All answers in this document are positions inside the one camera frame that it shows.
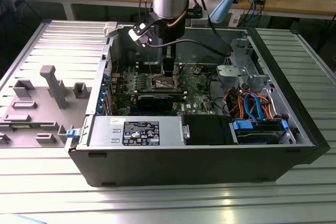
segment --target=blue latch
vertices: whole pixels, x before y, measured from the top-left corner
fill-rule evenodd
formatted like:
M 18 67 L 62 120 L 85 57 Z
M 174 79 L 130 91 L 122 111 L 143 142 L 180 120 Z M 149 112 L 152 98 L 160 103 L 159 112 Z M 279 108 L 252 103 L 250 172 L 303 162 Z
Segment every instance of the blue latch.
M 81 128 L 67 130 L 66 137 L 79 138 Z
M 287 121 L 282 120 L 281 123 L 282 123 L 283 127 L 285 128 L 285 130 L 287 130 L 288 127 L 289 127 Z
M 247 120 L 236 120 L 233 122 L 234 130 L 253 130 L 253 125 L 251 121 Z

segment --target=metal workbench surface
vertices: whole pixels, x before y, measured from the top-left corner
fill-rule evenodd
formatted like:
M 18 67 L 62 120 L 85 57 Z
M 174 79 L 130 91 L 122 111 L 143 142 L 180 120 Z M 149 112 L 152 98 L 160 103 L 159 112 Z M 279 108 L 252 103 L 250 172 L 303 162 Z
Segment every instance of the metal workbench surface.
M 87 64 L 94 68 L 98 62 L 95 55 L 104 43 L 103 23 L 52 24 L 56 22 L 39 27 L 23 55 L 33 56 L 31 60 L 54 63 L 59 57 L 49 53 L 57 54 L 57 51 L 36 48 L 43 47 L 38 41 L 47 39 L 48 31 L 54 33 L 49 37 L 53 42 L 57 42 L 55 33 L 60 37 L 71 33 L 81 39 L 72 42 L 56 39 L 58 45 L 64 46 L 62 42 L 71 44 L 72 48 L 77 43 L 93 45 L 82 50 L 80 57 L 92 61 Z M 273 183 L 94 188 L 86 183 L 63 148 L 0 148 L 0 212 L 57 224 L 336 223 L 336 86 L 333 76 L 300 36 L 285 30 L 260 29 L 258 32 L 332 148 L 316 162 L 297 166 Z M 24 69 L 21 71 L 20 74 L 26 74 Z M 6 78 L 0 82 L 3 86 L 0 111 L 5 110 L 8 97 L 13 95 L 10 85 L 5 85 Z M 76 80 L 68 78 L 68 81 L 71 86 Z

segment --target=power supply label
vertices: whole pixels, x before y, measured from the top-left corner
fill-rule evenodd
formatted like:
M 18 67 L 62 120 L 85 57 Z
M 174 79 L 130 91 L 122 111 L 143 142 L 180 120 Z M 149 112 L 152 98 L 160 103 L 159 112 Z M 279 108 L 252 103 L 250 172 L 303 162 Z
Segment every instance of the power supply label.
M 160 145 L 159 122 L 125 122 L 122 144 Z

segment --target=motherboard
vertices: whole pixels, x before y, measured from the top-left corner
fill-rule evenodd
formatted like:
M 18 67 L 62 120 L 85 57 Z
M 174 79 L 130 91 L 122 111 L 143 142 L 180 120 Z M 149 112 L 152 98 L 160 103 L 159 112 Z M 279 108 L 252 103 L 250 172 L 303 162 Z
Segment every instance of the motherboard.
M 196 64 L 175 64 L 166 77 L 161 66 L 128 66 L 112 73 L 103 111 L 106 115 L 215 114 L 209 99 L 211 72 Z

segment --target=green circuit board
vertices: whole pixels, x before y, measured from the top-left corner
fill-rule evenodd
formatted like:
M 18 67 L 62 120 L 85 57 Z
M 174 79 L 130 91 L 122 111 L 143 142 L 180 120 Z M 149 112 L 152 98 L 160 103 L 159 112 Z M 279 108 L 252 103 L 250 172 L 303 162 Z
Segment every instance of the green circuit board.
M 136 68 L 126 68 L 122 73 L 120 84 L 122 92 L 117 94 L 117 115 L 215 114 L 206 90 L 208 72 L 201 71 L 195 74 L 196 67 L 196 65 L 184 66 L 180 73 L 173 76 L 173 85 L 156 84 L 155 80 L 162 78 L 162 74 L 138 73 Z M 136 99 L 144 92 L 148 95 L 169 95 L 179 101 L 174 101 L 170 111 L 143 113 L 137 110 Z

